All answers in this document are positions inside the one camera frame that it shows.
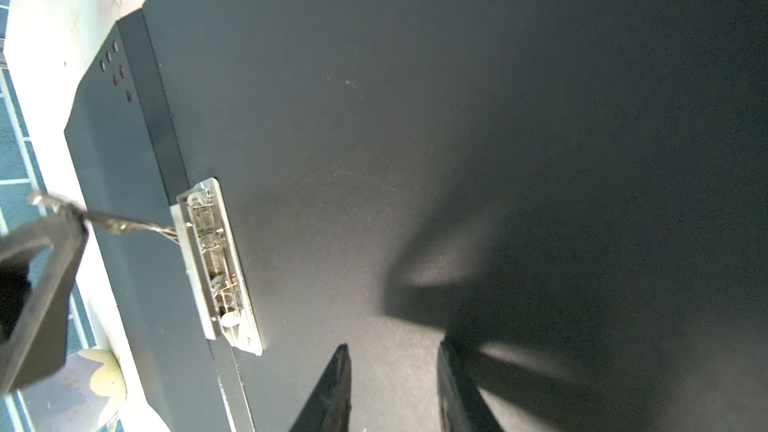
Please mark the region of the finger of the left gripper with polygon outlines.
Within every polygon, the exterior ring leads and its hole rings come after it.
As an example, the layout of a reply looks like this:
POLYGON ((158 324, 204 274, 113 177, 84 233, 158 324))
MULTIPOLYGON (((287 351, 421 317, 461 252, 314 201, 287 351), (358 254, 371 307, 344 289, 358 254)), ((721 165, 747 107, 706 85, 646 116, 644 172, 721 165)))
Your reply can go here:
POLYGON ((84 221, 50 216, 1 238, 1 394, 65 364, 69 298, 88 241, 84 221))

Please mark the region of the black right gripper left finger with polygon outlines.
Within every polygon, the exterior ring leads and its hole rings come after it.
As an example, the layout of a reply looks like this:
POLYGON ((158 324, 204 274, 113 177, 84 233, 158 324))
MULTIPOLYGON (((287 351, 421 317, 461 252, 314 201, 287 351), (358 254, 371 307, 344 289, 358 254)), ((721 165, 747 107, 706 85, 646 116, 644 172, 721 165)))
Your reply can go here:
POLYGON ((291 432, 348 432, 351 413, 352 363, 347 344, 337 347, 291 432))

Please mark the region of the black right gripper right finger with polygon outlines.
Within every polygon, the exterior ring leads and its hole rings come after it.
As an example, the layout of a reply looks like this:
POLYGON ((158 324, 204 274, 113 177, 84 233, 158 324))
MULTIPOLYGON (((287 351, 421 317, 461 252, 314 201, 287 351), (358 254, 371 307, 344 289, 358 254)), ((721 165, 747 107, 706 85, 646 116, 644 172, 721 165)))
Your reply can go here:
POLYGON ((436 363, 441 430, 502 432, 499 422, 449 342, 440 343, 436 363))

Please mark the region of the metal folder clip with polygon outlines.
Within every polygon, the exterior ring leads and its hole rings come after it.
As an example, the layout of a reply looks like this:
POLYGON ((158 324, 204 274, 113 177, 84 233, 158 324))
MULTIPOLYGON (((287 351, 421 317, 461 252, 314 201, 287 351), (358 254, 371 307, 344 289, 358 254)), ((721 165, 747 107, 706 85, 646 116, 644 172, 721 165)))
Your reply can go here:
POLYGON ((217 179, 205 179, 177 196, 177 203, 170 207, 171 226, 88 210, 67 198, 41 191, 30 193, 27 202, 84 219, 114 235, 151 231, 174 242, 181 249, 205 337, 223 337, 242 352, 263 354, 263 341, 217 179))

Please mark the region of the orange black file folder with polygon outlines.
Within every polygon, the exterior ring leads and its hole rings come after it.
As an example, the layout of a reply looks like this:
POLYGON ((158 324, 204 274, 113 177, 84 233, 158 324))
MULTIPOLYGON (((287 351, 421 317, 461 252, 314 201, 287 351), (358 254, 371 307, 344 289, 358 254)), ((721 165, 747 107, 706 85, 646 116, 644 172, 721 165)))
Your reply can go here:
POLYGON ((86 204, 216 178, 264 346, 179 248, 96 232, 173 431, 439 429, 449 341, 509 431, 767 427, 767 0, 146 0, 76 92, 86 204))

